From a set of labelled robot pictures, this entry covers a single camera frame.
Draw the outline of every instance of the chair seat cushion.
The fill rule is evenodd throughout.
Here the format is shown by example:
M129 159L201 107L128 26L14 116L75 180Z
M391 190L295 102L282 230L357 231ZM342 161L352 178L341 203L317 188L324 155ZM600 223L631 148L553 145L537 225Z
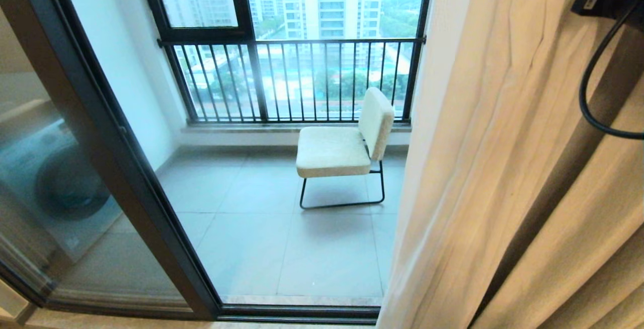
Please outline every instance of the chair seat cushion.
M354 127L306 127L297 142L297 174L302 178L366 175L371 159Z

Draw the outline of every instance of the black metal chair frame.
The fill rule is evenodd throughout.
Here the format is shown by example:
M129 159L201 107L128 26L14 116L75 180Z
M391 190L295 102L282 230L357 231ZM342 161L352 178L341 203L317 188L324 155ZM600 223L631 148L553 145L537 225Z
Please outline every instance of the black metal chair frame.
M338 203L335 205L321 205L321 206L310 206L310 207L304 207L303 201L304 201L304 190L306 189L306 178L304 178L304 183L302 183L302 194L299 196L299 207L301 207L303 210L307 210L310 208L332 208L332 207L347 207L347 206L360 206L360 205L371 205L374 203L381 203L384 201L384 171L382 170L382 161L380 160L378 162L380 164L380 170L379 171L374 171L373 169L369 171L368 175L372 173L379 173L380 174L380 190L382 191L382 198L380 198L378 201L365 201L365 202L350 202L350 203Z

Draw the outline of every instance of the tile floor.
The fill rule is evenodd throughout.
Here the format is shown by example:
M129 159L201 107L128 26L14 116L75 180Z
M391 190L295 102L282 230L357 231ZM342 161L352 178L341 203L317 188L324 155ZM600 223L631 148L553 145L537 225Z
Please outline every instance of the tile floor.
M301 210L292 147L182 149L158 178L225 298L380 298L407 155L396 148L385 154L386 200L379 205ZM304 203L375 200L379 189L378 175L315 178Z

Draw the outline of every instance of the black metal railing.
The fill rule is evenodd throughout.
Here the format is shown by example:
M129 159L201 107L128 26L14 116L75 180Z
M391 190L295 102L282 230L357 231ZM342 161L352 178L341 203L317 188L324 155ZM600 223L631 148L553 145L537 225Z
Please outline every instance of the black metal railing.
M417 38L164 43L193 123L351 122L379 88L409 119Z

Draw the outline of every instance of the chair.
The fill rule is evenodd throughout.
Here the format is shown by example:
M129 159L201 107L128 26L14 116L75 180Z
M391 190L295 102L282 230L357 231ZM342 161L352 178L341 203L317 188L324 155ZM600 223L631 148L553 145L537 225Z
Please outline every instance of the chair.
M329 208L367 205L384 201L384 173L382 157L393 125L393 107L377 88L369 88L364 95L363 109L357 127L306 127L299 132L297 142L297 174L304 178L299 207ZM378 161L379 171L371 169ZM382 198L378 201L341 203L304 207L306 180L316 177L356 176L380 174Z

